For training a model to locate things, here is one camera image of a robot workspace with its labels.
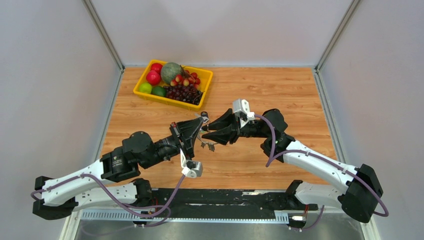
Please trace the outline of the large silver keyring with clips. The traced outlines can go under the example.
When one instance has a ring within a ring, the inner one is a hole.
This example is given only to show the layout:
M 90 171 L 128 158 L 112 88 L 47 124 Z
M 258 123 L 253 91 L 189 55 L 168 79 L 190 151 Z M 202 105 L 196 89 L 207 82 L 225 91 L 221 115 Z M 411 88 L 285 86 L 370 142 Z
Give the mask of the large silver keyring with clips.
M 218 143 L 211 140 L 203 139 L 202 136 L 205 135 L 206 133 L 209 133 L 209 132 L 206 130 L 200 129 L 197 134 L 197 139 L 201 142 L 200 146 L 202 148 L 207 148 L 211 152 L 215 152 L 215 145 L 218 145 Z

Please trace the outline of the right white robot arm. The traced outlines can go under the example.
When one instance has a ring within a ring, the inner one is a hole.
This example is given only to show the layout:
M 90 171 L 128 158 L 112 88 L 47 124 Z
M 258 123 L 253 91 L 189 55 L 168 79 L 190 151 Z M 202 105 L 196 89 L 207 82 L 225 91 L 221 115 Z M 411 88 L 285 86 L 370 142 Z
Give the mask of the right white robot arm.
M 269 109 L 242 124 L 241 114 L 228 109 L 222 116 L 202 127 L 203 139 L 221 145 L 233 144 L 238 138 L 263 138 L 261 149 L 273 161 L 287 163 L 306 170 L 329 185 L 294 180 L 287 188 L 286 204 L 292 209 L 317 204 L 343 210 L 352 219 L 368 223 L 373 215 L 387 217 L 384 193 L 375 170 L 366 164 L 360 167 L 333 160 L 305 146 L 286 134 L 288 124 L 282 113 Z

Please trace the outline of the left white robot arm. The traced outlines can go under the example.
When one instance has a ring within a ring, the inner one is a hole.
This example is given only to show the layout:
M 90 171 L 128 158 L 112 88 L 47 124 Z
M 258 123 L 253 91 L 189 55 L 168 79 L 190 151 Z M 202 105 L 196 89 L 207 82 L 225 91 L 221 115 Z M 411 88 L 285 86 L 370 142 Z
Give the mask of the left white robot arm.
M 153 191 L 150 182 L 140 178 L 141 169 L 179 156 L 183 177 L 200 177 L 203 166 L 194 161 L 194 143 L 203 122 L 201 117 L 173 122 L 170 136 L 155 142 L 137 131 L 81 170 L 60 178 L 37 177 L 31 194 L 33 214 L 58 220 L 90 207 L 117 204 L 131 210 L 152 205 Z

